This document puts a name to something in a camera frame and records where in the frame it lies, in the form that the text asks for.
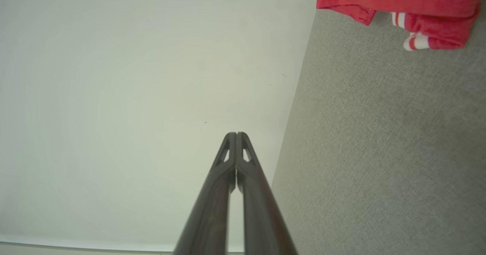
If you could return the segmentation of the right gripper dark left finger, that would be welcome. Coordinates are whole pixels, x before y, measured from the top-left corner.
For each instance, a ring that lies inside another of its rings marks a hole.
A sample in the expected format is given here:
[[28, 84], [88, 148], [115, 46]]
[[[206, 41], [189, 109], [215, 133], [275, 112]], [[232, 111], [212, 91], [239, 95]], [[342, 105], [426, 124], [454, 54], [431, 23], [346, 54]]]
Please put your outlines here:
[[227, 254], [229, 199], [236, 182], [235, 138], [235, 132], [224, 137], [174, 255]]

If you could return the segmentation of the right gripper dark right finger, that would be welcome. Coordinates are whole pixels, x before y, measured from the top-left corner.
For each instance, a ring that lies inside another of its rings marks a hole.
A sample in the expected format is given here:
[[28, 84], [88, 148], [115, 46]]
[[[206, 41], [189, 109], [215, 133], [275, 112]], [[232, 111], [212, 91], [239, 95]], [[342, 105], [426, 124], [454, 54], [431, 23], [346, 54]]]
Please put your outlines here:
[[243, 194], [246, 255], [297, 255], [249, 136], [236, 135], [238, 189]]

